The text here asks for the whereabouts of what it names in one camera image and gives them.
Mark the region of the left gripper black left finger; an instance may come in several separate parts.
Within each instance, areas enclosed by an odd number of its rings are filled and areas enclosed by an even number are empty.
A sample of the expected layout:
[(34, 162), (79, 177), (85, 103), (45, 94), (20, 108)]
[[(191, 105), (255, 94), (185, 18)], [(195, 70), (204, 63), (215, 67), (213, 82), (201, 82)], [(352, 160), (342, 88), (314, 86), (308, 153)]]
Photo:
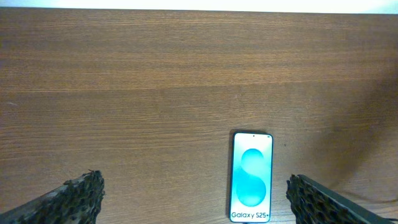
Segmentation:
[(94, 224), (104, 198), (99, 170), (65, 181), (60, 187), (1, 214), (1, 223)]

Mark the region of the blue Galaxy smartphone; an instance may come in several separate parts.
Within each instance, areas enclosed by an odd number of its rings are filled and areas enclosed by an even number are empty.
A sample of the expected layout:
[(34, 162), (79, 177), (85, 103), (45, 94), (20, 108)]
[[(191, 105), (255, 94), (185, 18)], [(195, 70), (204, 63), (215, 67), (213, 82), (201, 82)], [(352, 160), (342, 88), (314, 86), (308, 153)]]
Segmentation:
[(272, 135), (241, 131), (233, 134), (229, 219), (234, 223), (271, 220)]

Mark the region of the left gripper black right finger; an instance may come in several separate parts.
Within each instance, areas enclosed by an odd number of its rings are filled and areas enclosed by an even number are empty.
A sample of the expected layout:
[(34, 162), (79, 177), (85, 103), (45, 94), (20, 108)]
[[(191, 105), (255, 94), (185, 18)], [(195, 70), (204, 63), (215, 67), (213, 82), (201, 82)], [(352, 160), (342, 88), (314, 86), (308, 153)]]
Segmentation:
[(394, 224), (306, 175), (287, 180), (287, 200), (297, 224)]

